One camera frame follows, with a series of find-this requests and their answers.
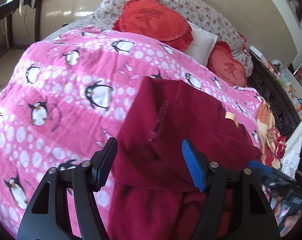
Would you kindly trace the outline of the dark red sweater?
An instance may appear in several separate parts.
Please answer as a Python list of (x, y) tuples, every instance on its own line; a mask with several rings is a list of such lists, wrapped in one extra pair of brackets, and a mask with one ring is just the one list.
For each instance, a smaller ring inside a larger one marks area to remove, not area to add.
[(223, 168), (240, 171), (259, 160), (242, 124), (222, 103), (181, 80), (146, 77), (117, 136), (112, 166), (111, 239), (189, 239), (205, 195), (195, 187), (182, 141)]

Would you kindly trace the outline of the dark wooden headboard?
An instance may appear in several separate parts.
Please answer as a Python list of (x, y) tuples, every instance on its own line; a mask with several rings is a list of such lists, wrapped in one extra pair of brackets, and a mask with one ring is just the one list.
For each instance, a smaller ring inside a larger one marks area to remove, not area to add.
[(290, 138), (301, 119), (288, 94), (276, 78), (253, 53), (250, 55), (254, 68), (252, 74), (247, 78), (248, 86), (255, 88), (259, 95), (270, 104), (276, 128), (282, 136)]

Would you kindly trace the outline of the pink penguin blanket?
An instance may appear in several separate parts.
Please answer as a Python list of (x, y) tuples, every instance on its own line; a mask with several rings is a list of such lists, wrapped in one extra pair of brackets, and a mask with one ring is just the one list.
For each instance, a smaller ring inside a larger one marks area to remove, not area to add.
[(34, 43), (0, 92), (0, 224), (11, 237), (48, 168), (73, 168), (118, 135), (145, 77), (215, 97), (259, 146), (257, 91), (229, 86), (167, 44), (95, 26)]

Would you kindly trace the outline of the right red heart pillow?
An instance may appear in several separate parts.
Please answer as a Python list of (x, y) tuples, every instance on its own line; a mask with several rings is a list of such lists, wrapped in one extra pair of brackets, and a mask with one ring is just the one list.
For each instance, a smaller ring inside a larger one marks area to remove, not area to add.
[(226, 42), (217, 42), (208, 59), (207, 68), (231, 87), (246, 87), (244, 66), (236, 60)]

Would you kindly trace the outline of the red heart pillow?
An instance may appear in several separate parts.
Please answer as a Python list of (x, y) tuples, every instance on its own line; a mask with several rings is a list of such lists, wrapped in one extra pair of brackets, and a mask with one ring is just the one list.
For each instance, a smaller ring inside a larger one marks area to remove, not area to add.
[(180, 51), (193, 42), (187, 20), (159, 0), (128, 1), (112, 29), (151, 37)]
[(231, 87), (246, 87), (244, 66), (236, 60), (226, 42), (217, 42), (208, 59), (207, 68)]

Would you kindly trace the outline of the white square pillow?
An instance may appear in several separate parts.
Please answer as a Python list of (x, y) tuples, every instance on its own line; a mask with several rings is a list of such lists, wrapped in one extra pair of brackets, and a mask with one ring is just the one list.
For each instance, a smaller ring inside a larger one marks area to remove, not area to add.
[(218, 36), (197, 27), (191, 22), (188, 23), (192, 29), (193, 41), (184, 53), (202, 66), (207, 66), (210, 54), (218, 41)]

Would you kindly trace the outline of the floral bed pillow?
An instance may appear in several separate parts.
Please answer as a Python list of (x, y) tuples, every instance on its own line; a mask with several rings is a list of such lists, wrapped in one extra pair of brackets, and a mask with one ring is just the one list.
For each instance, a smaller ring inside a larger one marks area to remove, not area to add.
[(218, 41), (229, 45), (232, 56), (238, 60), (249, 77), (254, 69), (251, 55), (246, 48), (246, 38), (219, 11), (202, 0), (159, 0), (181, 14), (186, 20), (218, 36)]

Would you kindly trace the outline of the left red heart pillow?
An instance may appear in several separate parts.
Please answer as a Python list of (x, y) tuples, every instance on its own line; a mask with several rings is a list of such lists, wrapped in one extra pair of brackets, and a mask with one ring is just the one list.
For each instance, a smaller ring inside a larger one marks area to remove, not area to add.
[(180, 51), (193, 42), (187, 20), (159, 0), (128, 1), (112, 29), (151, 37)]

